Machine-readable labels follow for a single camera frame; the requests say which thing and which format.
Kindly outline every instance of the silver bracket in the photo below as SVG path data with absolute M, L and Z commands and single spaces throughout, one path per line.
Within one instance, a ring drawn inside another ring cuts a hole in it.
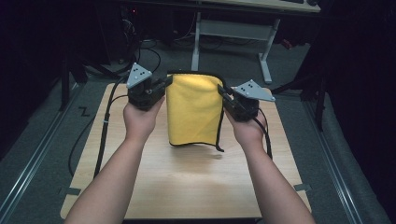
M 128 81 L 126 82 L 126 88 L 131 89 L 135 85 L 148 79 L 151 76 L 152 76 L 152 73 L 149 70 L 140 66 L 137 63 L 134 63 L 134 65 L 132 66 L 131 72 L 129 74 Z
M 235 87 L 233 90 L 249 99 L 263 100 L 269 102 L 275 101 L 274 96 L 265 91 L 261 86 L 259 86 L 259 84 L 257 84 L 252 79 L 240 86 Z

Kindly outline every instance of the human hand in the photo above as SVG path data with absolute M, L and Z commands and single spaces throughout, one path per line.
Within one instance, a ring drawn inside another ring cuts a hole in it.
M 263 132 L 259 124 L 257 124 L 253 119 L 246 122 L 235 121 L 226 109 L 224 111 L 228 120 L 233 125 L 233 134 L 235 135 L 236 141 L 238 141 L 244 150 L 246 148 L 263 147 Z M 262 113 L 259 113 L 256 119 L 262 123 L 263 127 L 266 127 L 267 124 Z
M 155 119 L 165 98 L 161 98 L 149 111 L 143 111 L 128 103 L 123 109 L 126 128 L 125 139 L 146 142 L 155 127 Z

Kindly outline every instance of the wooden board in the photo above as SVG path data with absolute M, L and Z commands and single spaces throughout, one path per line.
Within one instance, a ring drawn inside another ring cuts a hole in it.
M 85 189 L 92 181 L 112 86 L 110 84 L 106 89 L 71 188 Z M 125 85 L 119 85 L 115 97 L 125 93 Z M 122 109 L 126 103 L 127 97 L 123 97 L 111 106 L 103 165 L 125 135 Z M 301 184 L 276 105 L 261 102 L 261 108 L 268 119 L 276 165 L 293 186 Z M 143 151 L 134 194 L 125 218 L 260 217 L 245 155 L 233 136 L 230 122 L 224 118 L 221 128 L 219 144 L 225 152 L 218 152 L 206 145 L 171 147 L 166 113 L 165 102 L 159 112 L 156 128 Z M 310 208 L 306 194 L 300 191 L 299 195 Z M 67 216 L 77 198 L 74 195 L 66 196 L 62 218 Z

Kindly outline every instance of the yellow cloth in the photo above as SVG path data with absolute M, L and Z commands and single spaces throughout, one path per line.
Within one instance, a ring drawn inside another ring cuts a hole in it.
M 223 86 L 219 78 L 210 75 L 173 74 L 173 82 L 166 88 L 171 145 L 204 143 L 220 150 L 223 113 L 218 84 Z

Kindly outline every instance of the forearm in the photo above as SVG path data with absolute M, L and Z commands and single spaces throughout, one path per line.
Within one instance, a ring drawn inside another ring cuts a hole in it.
M 247 166 L 265 223 L 315 223 L 303 200 L 295 192 L 262 144 L 244 147 Z
M 140 164 L 144 142 L 124 140 L 79 196 L 65 223 L 121 223 Z

